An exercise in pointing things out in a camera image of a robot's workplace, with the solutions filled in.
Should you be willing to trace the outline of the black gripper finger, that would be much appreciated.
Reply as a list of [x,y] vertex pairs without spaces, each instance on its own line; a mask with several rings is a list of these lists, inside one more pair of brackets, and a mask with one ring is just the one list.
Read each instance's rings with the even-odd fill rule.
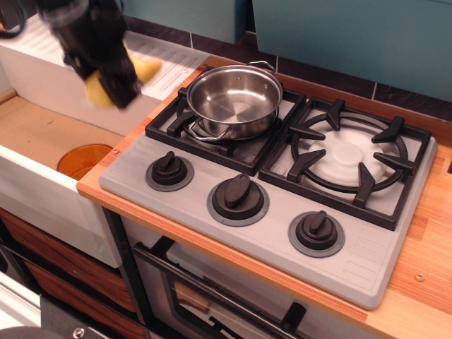
[[141,82],[133,66],[119,73],[100,69],[100,84],[119,109],[128,107],[141,94]]
[[94,68],[77,56],[71,56],[70,62],[74,71],[83,81],[86,81],[94,73]]

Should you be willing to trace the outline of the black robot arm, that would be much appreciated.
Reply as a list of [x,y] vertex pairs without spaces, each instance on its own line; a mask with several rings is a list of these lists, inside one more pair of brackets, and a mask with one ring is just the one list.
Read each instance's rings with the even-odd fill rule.
[[124,45],[121,1],[38,1],[37,9],[58,39],[65,62],[85,81],[98,75],[114,106],[124,109],[141,93]]

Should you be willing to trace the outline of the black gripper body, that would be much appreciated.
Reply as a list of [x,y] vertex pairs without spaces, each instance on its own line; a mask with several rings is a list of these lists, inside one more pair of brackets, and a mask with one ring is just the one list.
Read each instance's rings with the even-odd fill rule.
[[93,67],[123,42],[125,31],[121,1],[71,1],[52,19],[52,32],[70,64],[70,57],[78,57]]

